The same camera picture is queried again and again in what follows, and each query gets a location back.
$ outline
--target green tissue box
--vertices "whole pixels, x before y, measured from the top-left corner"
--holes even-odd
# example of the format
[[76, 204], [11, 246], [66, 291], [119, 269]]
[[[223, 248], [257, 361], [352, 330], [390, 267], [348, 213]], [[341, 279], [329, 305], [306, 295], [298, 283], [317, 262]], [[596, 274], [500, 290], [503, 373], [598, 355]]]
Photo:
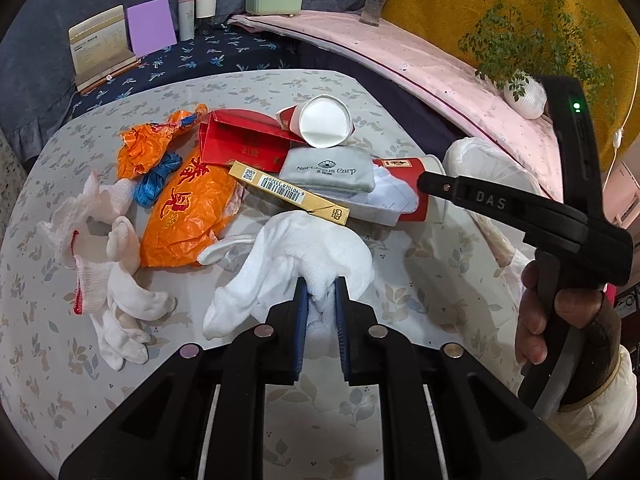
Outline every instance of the green tissue box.
[[255, 16], [299, 14], [302, 0], [245, 0], [246, 11]]

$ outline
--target sleeve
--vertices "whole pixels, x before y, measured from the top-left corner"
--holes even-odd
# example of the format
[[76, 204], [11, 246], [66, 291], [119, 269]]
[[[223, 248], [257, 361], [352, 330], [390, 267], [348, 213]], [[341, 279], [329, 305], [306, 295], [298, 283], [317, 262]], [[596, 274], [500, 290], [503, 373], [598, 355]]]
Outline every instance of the sleeve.
[[549, 427], [582, 459], [591, 477], [613, 453], [636, 416], [638, 391], [631, 357], [620, 347], [618, 366], [596, 392], [561, 406]]

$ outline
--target white pot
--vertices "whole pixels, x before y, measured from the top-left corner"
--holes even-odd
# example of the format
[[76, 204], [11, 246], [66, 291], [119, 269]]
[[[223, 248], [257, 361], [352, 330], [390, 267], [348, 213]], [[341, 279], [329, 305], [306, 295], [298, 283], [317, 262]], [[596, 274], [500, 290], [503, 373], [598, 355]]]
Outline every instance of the white pot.
[[509, 90], [509, 85], [505, 85], [504, 100], [509, 106], [517, 111], [525, 119], [537, 119], [545, 111], [546, 92], [545, 88], [533, 79], [528, 77], [529, 82], [524, 82], [525, 94], [517, 101], [513, 98], [513, 91]]

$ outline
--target electric cord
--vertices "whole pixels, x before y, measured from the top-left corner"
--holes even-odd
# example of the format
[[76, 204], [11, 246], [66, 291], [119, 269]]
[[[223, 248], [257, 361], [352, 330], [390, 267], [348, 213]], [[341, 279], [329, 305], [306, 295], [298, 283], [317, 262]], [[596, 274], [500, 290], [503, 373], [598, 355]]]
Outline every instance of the electric cord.
[[619, 127], [613, 134], [613, 160], [611, 161], [611, 165], [609, 166], [609, 171], [607, 171], [607, 177], [604, 181], [604, 186], [602, 186], [602, 191], [604, 192], [607, 187], [607, 183], [609, 182], [609, 177], [611, 176], [611, 170], [613, 170], [613, 165], [616, 163], [616, 156], [618, 155], [618, 149], [620, 148], [620, 144], [622, 144], [622, 135], [625, 131], [626, 122], [629, 120], [629, 116], [631, 115], [631, 110], [633, 109], [634, 102], [636, 100], [636, 92], [638, 91], [638, 75], [640, 74], [640, 49], [638, 50], [638, 66], [636, 68], [636, 84], [634, 86], [634, 95], [631, 98], [631, 104], [629, 106], [629, 110], [626, 113], [626, 117], [622, 126]]

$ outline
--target white tablecloth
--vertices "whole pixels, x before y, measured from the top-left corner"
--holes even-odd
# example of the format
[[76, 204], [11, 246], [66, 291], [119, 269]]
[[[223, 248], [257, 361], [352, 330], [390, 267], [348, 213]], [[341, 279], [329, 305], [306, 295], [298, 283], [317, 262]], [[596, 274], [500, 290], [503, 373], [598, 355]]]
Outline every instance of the white tablecloth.
[[[227, 283], [242, 256], [219, 266], [143, 269], [143, 286], [177, 299], [170, 316], [144, 324], [152, 335], [145, 365], [110, 369], [98, 354], [88, 317], [71, 312], [76, 272], [61, 267], [36, 234], [69, 196], [79, 194], [91, 169], [114, 182], [119, 133], [134, 124], [162, 122], [178, 109], [277, 110], [327, 93], [350, 108], [350, 143], [372, 155], [422, 155], [389, 114], [353, 79], [322, 71], [280, 70], [215, 75], [149, 90], [108, 104], [65, 125], [46, 145], [18, 199], [0, 251], [0, 399], [12, 423], [42, 464], [56, 475], [62, 461], [177, 348], [207, 342], [202, 318], [216, 286]], [[196, 135], [176, 143], [186, 154]], [[277, 203], [249, 195], [230, 234], [257, 231]], [[444, 220], [430, 203], [427, 222], [394, 228], [350, 220], [369, 246], [376, 279], [360, 301], [383, 324], [413, 342], [439, 347], [462, 342], [494, 374], [514, 387], [515, 308], [490, 250], [469, 216], [454, 206]], [[148, 212], [128, 214], [142, 235]], [[266, 479], [381, 479], [380, 408], [375, 387], [349, 388], [338, 359], [305, 361], [291, 388], [269, 387], [264, 421]], [[152, 460], [144, 457], [141, 460]]]

